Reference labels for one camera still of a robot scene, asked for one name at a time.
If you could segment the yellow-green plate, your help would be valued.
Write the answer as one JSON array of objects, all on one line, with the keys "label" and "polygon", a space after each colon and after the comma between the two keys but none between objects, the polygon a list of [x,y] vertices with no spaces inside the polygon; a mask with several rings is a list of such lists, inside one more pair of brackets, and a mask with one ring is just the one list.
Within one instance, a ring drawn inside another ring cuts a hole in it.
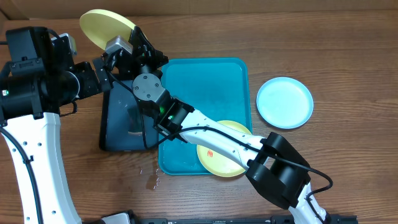
[{"label": "yellow-green plate", "polygon": [[120,35],[128,40],[135,23],[105,9],[92,9],[80,17],[80,27],[92,43],[104,50],[108,41]]},{"label": "yellow-green plate", "polygon": [[208,172],[219,177],[235,177],[245,172],[236,162],[207,147],[197,145],[197,156]]}]

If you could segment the green brown sponge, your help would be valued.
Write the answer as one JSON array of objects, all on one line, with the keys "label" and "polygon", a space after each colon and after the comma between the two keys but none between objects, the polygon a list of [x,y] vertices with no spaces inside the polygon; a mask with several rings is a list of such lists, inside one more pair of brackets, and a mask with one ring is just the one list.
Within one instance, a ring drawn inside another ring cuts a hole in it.
[{"label": "green brown sponge", "polygon": [[128,133],[133,135],[142,134],[141,114],[137,108],[129,108],[127,110],[129,115],[129,129]]}]

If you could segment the light blue plate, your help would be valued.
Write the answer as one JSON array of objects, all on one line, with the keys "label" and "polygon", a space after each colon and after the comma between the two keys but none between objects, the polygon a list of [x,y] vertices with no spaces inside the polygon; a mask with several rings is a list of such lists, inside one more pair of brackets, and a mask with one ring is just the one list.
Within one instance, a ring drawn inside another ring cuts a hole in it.
[{"label": "light blue plate", "polygon": [[309,89],[293,78],[276,77],[266,81],[256,96],[261,117],[280,129],[295,129],[311,117],[314,101]]}]

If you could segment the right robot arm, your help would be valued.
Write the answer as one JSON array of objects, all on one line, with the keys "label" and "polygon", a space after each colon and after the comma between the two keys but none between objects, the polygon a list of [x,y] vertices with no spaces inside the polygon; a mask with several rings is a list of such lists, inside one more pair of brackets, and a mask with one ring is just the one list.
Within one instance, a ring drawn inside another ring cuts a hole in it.
[{"label": "right robot arm", "polygon": [[[154,120],[154,128],[164,139],[204,146],[239,164],[258,194],[288,210],[295,223],[331,222],[314,197],[332,187],[330,177],[312,169],[283,136],[271,132],[264,138],[239,132],[172,97],[161,84],[159,70],[169,60],[139,27],[129,30],[126,39],[115,35],[107,41],[103,57],[108,74],[118,68],[132,75],[128,91],[134,95],[140,114]],[[312,190],[310,173],[324,177],[328,185]]]}]

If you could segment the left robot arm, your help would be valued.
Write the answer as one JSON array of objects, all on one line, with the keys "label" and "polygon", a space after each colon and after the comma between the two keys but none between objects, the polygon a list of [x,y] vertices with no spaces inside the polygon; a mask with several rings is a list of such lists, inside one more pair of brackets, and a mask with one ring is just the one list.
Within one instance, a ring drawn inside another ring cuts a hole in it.
[{"label": "left robot arm", "polygon": [[6,32],[1,134],[11,152],[26,223],[81,223],[60,149],[60,108],[111,89],[108,74],[74,63],[75,42],[46,27]]}]

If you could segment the black water tray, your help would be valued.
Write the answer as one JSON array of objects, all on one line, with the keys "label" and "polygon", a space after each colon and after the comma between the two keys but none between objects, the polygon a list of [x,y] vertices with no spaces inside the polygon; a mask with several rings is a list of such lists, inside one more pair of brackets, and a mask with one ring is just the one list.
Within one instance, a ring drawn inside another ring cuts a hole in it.
[{"label": "black water tray", "polygon": [[154,120],[141,116],[142,134],[128,133],[129,108],[137,108],[133,94],[113,83],[113,88],[103,94],[101,126],[99,131],[99,148],[108,152],[145,151],[159,140],[158,132],[153,128]]}]

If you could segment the teal plastic tray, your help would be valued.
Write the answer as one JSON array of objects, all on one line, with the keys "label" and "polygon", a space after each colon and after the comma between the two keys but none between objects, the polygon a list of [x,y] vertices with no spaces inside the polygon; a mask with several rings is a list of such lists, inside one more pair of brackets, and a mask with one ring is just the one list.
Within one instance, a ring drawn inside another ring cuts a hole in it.
[{"label": "teal plastic tray", "polygon": [[[248,69],[239,58],[173,59],[162,67],[171,96],[214,121],[229,120],[252,131]],[[207,175],[197,147],[178,139],[159,145],[159,167],[168,175]]]}]

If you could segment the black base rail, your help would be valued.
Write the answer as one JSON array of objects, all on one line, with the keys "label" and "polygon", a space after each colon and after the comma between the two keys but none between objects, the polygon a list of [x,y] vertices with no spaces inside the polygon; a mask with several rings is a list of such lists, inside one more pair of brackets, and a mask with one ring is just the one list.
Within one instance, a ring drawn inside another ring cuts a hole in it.
[{"label": "black base rail", "polygon": [[234,218],[234,219],[178,219],[142,218],[132,221],[134,224],[294,224],[291,215],[274,215],[269,218]]}]

